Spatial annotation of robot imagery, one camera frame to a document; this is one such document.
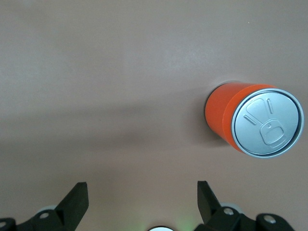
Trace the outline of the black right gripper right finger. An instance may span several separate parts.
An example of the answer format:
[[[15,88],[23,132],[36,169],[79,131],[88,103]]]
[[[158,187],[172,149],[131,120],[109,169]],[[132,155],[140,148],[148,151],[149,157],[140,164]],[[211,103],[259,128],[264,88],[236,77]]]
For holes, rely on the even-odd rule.
[[[293,231],[294,228],[282,217],[258,214],[250,219],[230,206],[222,206],[207,181],[198,181],[197,204],[203,223],[198,231]]]

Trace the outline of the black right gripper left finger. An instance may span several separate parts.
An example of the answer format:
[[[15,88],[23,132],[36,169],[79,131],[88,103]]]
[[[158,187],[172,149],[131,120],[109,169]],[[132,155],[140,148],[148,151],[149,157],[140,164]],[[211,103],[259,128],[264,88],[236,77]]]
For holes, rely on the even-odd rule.
[[[2,231],[74,231],[89,207],[86,182],[77,183],[54,208],[45,209],[17,224],[13,218],[1,218]]]

